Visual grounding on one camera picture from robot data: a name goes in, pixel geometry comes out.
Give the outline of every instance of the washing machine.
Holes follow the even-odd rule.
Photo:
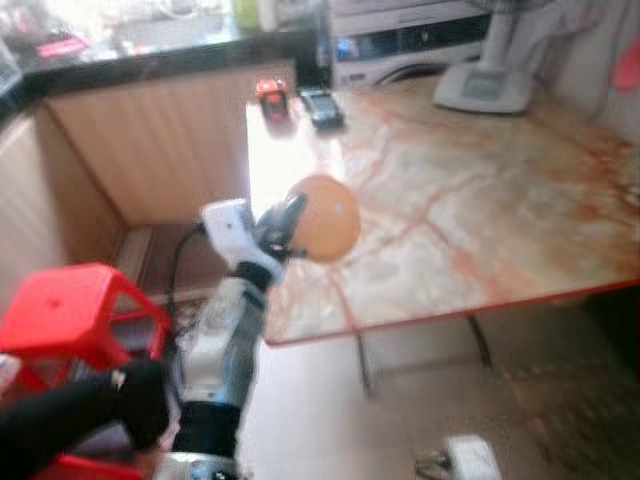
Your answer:
[[[332,87],[383,85],[480,56],[490,14],[465,0],[335,0]]]

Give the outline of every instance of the marble tabletop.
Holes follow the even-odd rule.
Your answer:
[[[329,135],[298,100],[284,134],[247,106],[255,213],[322,172],[355,192],[362,222],[341,261],[290,262],[268,343],[640,283],[637,147],[544,94],[518,117],[440,109],[436,83],[336,93],[347,127]]]

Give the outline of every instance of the table leg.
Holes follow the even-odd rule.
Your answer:
[[[367,352],[365,350],[364,338],[362,335],[356,335],[356,347],[358,349],[358,362],[360,366],[360,380],[367,396],[371,396],[371,375],[369,372],[369,364],[367,362]]]
[[[484,333],[480,328],[478,319],[475,315],[468,315],[467,321],[469,322],[469,326],[471,327],[473,336],[476,337],[476,342],[478,342],[482,364],[487,368],[493,368],[493,362],[491,361],[491,352],[489,351],[489,344],[487,343],[487,339],[485,338]]]

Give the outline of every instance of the cabinet door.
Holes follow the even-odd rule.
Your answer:
[[[0,136],[0,226],[0,316],[32,272],[111,261],[125,233],[45,110]]]
[[[224,70],[51,99],[84,161],[131,226],[191,221],[248,196],[245,103],[290,64]]]

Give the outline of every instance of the fan base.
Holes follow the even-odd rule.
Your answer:
[[[520,113],[531,103],[531,77],[508,69],[486,69],[478,62],[453,65],[436,88],[436,105],[485,113]]]

